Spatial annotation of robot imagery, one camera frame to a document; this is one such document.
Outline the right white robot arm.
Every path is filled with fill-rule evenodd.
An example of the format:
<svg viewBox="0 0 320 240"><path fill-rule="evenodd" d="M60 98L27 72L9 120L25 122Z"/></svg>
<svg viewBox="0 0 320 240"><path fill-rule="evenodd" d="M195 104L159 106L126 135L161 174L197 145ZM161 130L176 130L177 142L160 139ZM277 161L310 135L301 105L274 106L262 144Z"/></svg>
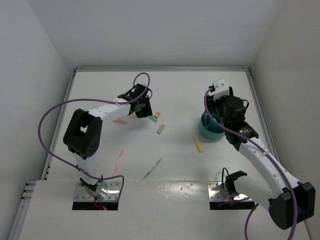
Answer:
<svg viewBox="0 0 320 240"><path fill-rule="evenodd" d="M316 190L310 182L302 183L291 175L265 148L258 133L245 121L247 107L233 95L232 87L212 85L204 96L209 118L225 132L227 141L259 172L267 186L254 185L248 173L237 171L225 178L230 195L244 194L265 208L282 230L295 229L296 224L314 216Z"/></svg>

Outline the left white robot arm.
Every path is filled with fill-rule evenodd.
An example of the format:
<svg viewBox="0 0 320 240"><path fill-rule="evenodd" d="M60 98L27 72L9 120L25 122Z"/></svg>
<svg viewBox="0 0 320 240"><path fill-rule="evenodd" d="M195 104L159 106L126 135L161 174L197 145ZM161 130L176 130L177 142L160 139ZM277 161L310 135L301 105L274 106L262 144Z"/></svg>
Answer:
<svg viewBox="0 0 320 240"><path fill-rule="evenodd" d="M90 110L79 108L73 113L63 143L73 153L76 166L80 168L81 186L90 196L102 199L107 195L107 186L103 183L103 175L95 157L103 127L131 114L137 118L151 116L153 113L148 93L152 93L152 90L138 83L115 98L113 103Z"/></svg>

